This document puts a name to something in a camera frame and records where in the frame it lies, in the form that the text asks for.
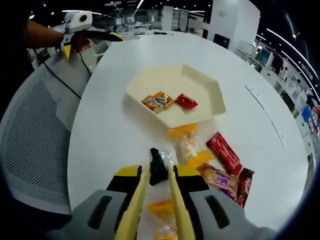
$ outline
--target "computer monitor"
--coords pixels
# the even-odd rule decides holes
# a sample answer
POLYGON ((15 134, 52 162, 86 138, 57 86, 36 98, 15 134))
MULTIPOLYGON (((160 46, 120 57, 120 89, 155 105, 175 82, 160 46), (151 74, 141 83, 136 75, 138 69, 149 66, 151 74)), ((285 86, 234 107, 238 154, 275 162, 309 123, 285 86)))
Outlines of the computer monitor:
POLYGON ((259 57, 258 57, 258 61, 262 64, 262 65, 266 65, 268 60, 269 60, 269 57, 270 57, 270 54, 271 52, 269 52, 268 50, 266 49, 261 49, 260 51, 260 54, 259 54, 259 57))

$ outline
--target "candy wrapper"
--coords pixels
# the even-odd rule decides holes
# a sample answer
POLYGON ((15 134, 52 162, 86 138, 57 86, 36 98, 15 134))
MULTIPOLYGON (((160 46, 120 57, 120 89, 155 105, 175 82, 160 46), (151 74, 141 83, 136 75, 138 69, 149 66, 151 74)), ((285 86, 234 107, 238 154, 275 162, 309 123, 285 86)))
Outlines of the candy wrapper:
POLYGON ((181 93, 175 100, 177 104, 179 104, 184 109, 190 110, 198 106, 198 103, 192 98, 181 93))
POLYGON ((163 91, 160 91, 157 94, 153 95, 152 98, 164 105, 166 109, 175 102, 168 94, 163 91))
POLYGON ((168 170, 160 156, 158 149, 150 149, 152 160, 150 162, 150 185, 154 186, 168 179, 168 170))
POLYGON ((222 162, 227 174, 235 177, 239 175, 242 169, 240 160, 219 132, 217 132, 213 138, 206 143, 206 145, 222 162))
POLYGON ((237 201, 238 180, 227 173, 204 164, 197 169, 210 189, 219 189, 233 201, 237 201))
POLYGON ((172 199, 152 202, 145 207, 149 214, 156 218, 158 224, 163 225, 158 227, 154 240, 178 239, 172 199))
MULTIPOLYGON (((167 169, 169 166, 178 164, 176 152, 171 146, 165 146, 165 151, 163 150, 160 148, 158 153, 167 169)), ((151 164, 152 160, 150 152, 145 164, 151 164)), ((177 239, 177 225, 169 181, 162 181, 154 186, 147 184, 136 240, 177 239)))
POLYGON ((247 168, 243 168, 240 173, 237 186, 237 203, 241 208, 244 208, 249 195, 251 187, 252 176, 255 172, 247 168))
POLYGON ((198 168, 214 159, 212 153, 199 142, 197 126, 189 124, 168 131, 170 139, 178 139, 181 157, 187 166, 198 168))
POLYGON ((156 101, 151 95, 147 96, 145 99, 141 101, 148 109, 157 113, 160 113, 162 109, 165 107, 160 102, 156 101))

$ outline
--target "beige tray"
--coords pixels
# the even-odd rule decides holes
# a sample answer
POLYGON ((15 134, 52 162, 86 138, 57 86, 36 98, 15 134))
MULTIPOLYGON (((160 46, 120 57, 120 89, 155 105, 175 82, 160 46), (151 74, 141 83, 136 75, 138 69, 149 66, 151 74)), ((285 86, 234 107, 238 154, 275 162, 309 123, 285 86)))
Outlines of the beige tray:
POLYGON ((185 64, 147 67, 126 87, 126 93, 169 129, 211 119, 226 111, 219 83, 185 64), (198 106, 184 110, 177 104, 156 114, 141 101, 159 91, 176 99, 181 93, 194 99, 198 106))

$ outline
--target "snack package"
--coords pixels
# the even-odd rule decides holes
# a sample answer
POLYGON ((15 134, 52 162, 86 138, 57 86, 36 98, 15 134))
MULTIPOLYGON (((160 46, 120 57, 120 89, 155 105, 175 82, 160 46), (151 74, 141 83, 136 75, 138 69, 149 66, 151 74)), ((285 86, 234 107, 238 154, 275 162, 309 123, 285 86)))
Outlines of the snack package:
POLYGON ((166 109, 175 102, 168 94, 163 91, 160 91, 157 94, 153 95, 152 98, 155 99, 158 103, 164 105, 166 109))
POLYGON ((204 164, 197 169, 210 189, 219 189, 233 201, 237 201, 238 180, 227 173, 204 164))
POLYGON ((181 93, 175 100, 177 104, 179 104, 184 109, 190 110, 198 106, 198 103, 192 98, 181 93))
POLYGON ((147 96, 145 99, 141 101, 148 109, 157 113, 160 113, 162 109, 165 107, 160 102, 156 101, 151 95, 147 96))
POLYGON ((224 137, 217 132, 207 143, 225 167, 226 173, 237 177, 242 169, 238 156, 228 145, 224 137))
POLYGON ((154 186, 168 179, 168 169, 160 156, 158 149, 150 149, 152 160, 150 162, 150 180, 151 186, 154 186))
POLYGON ((251 187, 252 176, 255 172, 247 168, 243 168, 240 173, 237 186, 237 203, 241 208, 244 208, 251 187))
POLYGON ((172 199, 152 202, 147 204, 146 209, 149 214, 156 217, 158 223, 163 227, 158 227, 154 240, 176 240, 178 239, 175 222, 174 204, 172 199))
POLYGON ((197 169, 214 159, 213 154, 198 141, 197 126, 189 124, 168 131, 171 139, 178 139, 181 157, 187 166, 197 169))

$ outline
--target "brown snack wrapper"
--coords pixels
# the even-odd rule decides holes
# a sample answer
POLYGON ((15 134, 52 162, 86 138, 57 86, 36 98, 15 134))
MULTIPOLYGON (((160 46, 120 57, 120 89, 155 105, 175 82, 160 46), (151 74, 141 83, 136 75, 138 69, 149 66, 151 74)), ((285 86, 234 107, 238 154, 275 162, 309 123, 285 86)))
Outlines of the brown snack wrapper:
POLYGON ((162 109, 164 108, 164 105, 162 105, 160 102, 156 101, 154 98, 151 97, 151 95, 147 96, 145 99, 141 101, 148 109, 151 111, 157 113, 160 113, 162 109))
POLYGON ((237 203, 240 205, 241 208, 244 208, 246 205, 249 190, 251 187, 252 176, 254 173, 254 171, 249 170, 247 168, 243 168, 242 172, 240 173, 236 195, 237 203))
POLYGON ((155 99, 158 103, 164 105, 166 109, 175 102, 168 94, 163 91, 160 91, 157 94, 153 95, 152 98, 155 99))
POLYGON ((237 201, 238 180, 213 166, 204 164, 197 169, 210 189, 219 189, 229 198, 237 201))

